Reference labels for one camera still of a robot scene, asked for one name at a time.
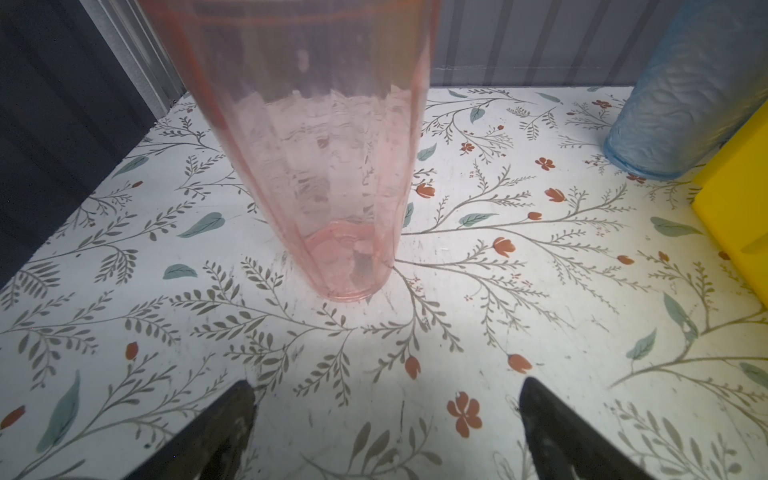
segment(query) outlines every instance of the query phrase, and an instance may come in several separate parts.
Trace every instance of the yellow plastic container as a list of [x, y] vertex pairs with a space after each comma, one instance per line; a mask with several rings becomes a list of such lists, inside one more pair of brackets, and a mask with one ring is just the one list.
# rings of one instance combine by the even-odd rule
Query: yellow plastic container
[[694, 183], [696, 214], [768, 305], [768, 102]]

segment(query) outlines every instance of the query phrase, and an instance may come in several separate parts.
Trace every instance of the striped wall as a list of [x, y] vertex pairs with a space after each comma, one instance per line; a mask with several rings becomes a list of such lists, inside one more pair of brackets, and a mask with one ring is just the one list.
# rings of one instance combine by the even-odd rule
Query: striped wall
[[442, 0], [432, 85], [628, 85], [684, 0]]

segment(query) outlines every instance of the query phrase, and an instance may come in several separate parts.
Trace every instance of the transparent cup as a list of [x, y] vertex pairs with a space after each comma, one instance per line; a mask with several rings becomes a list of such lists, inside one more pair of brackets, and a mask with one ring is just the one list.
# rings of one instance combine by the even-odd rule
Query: transparent cup
[[140, 0], [314, 290], [366, 298], [394, 264], [439, 0]]

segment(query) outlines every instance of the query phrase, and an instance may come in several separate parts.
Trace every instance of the red flower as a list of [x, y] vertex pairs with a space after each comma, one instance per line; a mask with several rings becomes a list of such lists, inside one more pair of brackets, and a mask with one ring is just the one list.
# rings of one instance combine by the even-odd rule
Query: red flower
[[549, 171], [550, 168], [554, 168], [554, 163], [552, 163], [552, 161], [548, 158], [541, 157], [536, 160], [536, 163], [541, 165], [541, 168], [547, 171]]
[[482, 427], [482, 420], [478, 417], [480, 403], [475, 399], [470, 400], [466, 392], [460, 392], [456, 397], [455, 403], [453, 400], [448, 402], [448, 413], [458, 418], [456, 420], [456, 431], [465, 439], [469, 438], [469, 427], [474, 429]]
[[645, 181], [648, 180], [647, 178], [638, 177], [638, 176], [633, 175], [633, 174], [627, 175], [627, 178], [630, 179], [630, 180], [634, 180], [634, 181], [638, 182], [640, 185], [644, 184]]
[[557, 188], [547, 189], [544, 193], [547, 195], [547, 197], [550, 197], [549, 201], [551, 202], [556, 202], [559, 204], [560, 202], [565, 201], [565, 195], [563, 195], [563, 192]]
[[419, 194], [420, 197], [431, 198], [435, 196], [435, 188], [427, 187], [426, 184], [421, 184], [416, 187], [416, 193]]
[[22, 405], [18, 407], [16, 410], [14, 410], [13, 412], [7, 414], [5, 418], [2, 420], [2, 422], [0, 422], [0, 430], [5, 430], [9, 426], [16, 423], [16, 420], [20, 419], [22, 415], [24, 415], [26, 412], [27, 412], [26, 407]]
[[416, 380], [416, 377], [422, 372], [422, 366], [419, 364], [416, 357], [411, 356], [406, 360], [406, 372], [408, 373], [408, 376], [414, 380]]
[[496, 250], [496, 253], [499, 255], [509, 258], [507, 253], [514, 252], [515, 246], [512, 245], [511, 241], [505, 239], [504, 237], [499, 237], [496, 240], [493, 240], [493, 250]]
[[518, 373], [524, 373], [526, 370], [530, 370], [533, 368], [533, 365], [525, 359], [524, 356], [518, 355], [517, 353], [513, 353], [509, 356], [507, 359], [507, 363], [509, 366]]
[[139, 344], [136, 342], [128, 343], [125, 346], [125, 358], [128, 360], [133, 360], [136, 358], [136, 355], [139, 353]]

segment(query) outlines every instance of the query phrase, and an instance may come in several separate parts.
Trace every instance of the table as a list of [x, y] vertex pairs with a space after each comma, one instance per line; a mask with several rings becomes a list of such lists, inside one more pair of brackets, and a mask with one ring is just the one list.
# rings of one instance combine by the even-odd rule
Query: table
[[352, 304], [183, 98], [0, 293], [0, 476], [121, 478], [245, 378], [240, 478], [534, 478], [531, 375], [658, 478], [759, 478], [768, 315], [692, 174], [602, 156], [630, 91], [432, 90], [396, 267]]

